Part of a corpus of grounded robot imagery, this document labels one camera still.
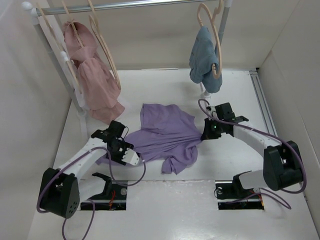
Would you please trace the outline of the purple t shirt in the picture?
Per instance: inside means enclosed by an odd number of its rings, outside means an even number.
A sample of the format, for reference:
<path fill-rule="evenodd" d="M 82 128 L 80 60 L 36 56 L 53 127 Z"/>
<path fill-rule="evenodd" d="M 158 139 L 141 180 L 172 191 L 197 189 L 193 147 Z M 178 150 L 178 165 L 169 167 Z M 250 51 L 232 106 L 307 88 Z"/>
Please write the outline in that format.
<path fill-rule="evenodd" d="M 146 162 L 164 159 L 162 174 L 179 174 L 191 167 L 198 158 L 197 145 L 201 132 L 195 126 L 195 117 L 177 105 L 144 103 L 140 111 L 140 130 L 124 140 L 134 146 Z"/>

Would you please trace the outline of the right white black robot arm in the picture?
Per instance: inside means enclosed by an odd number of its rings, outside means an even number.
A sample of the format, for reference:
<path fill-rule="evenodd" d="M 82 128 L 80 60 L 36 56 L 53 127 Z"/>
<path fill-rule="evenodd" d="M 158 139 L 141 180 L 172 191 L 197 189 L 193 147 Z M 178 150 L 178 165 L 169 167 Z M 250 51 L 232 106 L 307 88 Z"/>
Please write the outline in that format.
<path fill-rule="evenodd" d="M 263 158 L 261 170 L 246 171 L 233 177 L 231 191 L 243 197 L 250 189 L 269 188 L 300 194 L 307 187 L 307 175 L 298 145 L 256 129 L 244 116 L 236 116 L 230 103 L 207 105 L 201 140 L 215 140 L 223 134 L 236 138 Z"/>

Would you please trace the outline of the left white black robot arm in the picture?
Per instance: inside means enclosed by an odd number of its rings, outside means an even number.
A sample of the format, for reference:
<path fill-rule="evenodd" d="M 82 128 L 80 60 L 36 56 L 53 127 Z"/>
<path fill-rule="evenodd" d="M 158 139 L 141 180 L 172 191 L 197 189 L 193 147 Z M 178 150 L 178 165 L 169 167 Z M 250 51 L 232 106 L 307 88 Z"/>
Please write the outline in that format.
<path fill-rule="evenodd" d="M 86 180 L 82 177 L 101 157 L 124 166 L 139 163 L 133 144 L 122 138 L 125 128 L 122 123 L 111 121 L 107 129 L 96 130 L 66 163 L 57 169 L 49 167 L 42 176 L 37 211 L 69 219 L 90 197 L 107 198 L 112 191 L 109 176 L 96 172 Z"/>

